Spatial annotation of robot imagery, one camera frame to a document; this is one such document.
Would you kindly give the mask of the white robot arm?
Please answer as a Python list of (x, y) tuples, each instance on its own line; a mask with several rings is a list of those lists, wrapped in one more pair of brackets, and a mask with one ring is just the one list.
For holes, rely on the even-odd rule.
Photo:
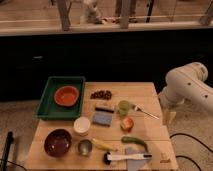
[(158, 94), (164, 125), (170, 124), (176, 116), (173, 108), (182, 105), (186, 99), (213, 114), (213, 88), (205, 84), (207, 77), (207, 67), (200, 62), (174, 68), (166, 74), (166, 86)]

